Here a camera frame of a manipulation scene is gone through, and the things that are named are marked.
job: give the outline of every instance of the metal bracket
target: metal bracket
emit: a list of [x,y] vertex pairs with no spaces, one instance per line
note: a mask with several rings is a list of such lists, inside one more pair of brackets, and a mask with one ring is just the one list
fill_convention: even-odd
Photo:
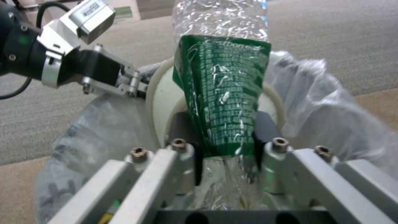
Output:
[[62,55],[52,51],[46,51],[46,56],[41,74],[41,83],[45,86],[58,88],[58,76],[62,63]]
[[120,64],[121,72],[117,82],[119,84],[117,84],[117,86],[111,86],[98,82],[90,77],[83,77],[82,85],[85,94],[109,92],[121,96],[136,97],[138,91],[146,92],[148,85],[141,82],[141,76],[139,72],[134,69],[132,64],[106,51],[100,44],[95,45],[93,50]]

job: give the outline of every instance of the white plastic bag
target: white plastic bag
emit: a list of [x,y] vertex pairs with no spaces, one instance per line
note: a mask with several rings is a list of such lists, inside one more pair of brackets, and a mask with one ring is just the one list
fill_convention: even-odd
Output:
[[274,52],[264,81],[284,101],[282,134],[295,148],[324,145],[340,160],[366,159],[398,179],[398,135],[356,103],[324,60]]

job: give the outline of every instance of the plastic bag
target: plastic bag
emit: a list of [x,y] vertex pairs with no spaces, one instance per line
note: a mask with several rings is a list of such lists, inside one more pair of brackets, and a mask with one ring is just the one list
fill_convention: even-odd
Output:
[[356,103],[324,60],[274,52],[264,81],[284,101],[282,134],[294,148],[325,145],[340,160],[366,159],[398,180],[398,135]]
[[142,99],[102,95],[66,133],[37,177],[37,222],[47,223],[109,159],[123,160],[132,147],[155,150]]

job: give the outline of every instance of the crumpled plastic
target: crumpled plastic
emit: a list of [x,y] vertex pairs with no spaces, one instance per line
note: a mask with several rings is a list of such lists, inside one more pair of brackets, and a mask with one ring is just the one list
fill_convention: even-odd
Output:
[[[398,179],[398,135],[362,109],[326,72],[323,60],[295,60],[273,52],[264,81],[281,95],[286,112],[282,134],[296,148],[325,145],[340,160],[367,159]],[[133,146],[155,150],[144,102],[103,95],[93,100],[54,144],[37,177],[38,223],[47,223],[109,159]],[[193,209],[265,209],[258,181],[249,184],[241,157],[208,158]]]
[[188,34],[268,42],[266,0],[177,0],[174,40]]
[[264,81],[284,101],[282,134],[296,149],[324,145],[340,160],[366,159],[398,179],[397,133],[361,108],[324,60],[274,52]]

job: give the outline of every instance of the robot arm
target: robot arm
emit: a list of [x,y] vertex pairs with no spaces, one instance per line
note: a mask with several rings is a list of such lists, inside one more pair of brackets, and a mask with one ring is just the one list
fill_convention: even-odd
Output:
[[85,0],[42,30],[25,22],[14,7],[0,2],[0,76],[33,78],[58,88],[70,82],[83,92],[136,97],[146,84],[134,67],[102,45],[79,50],[80,39],[92,43],[113,23],[115,11],[101,0]]

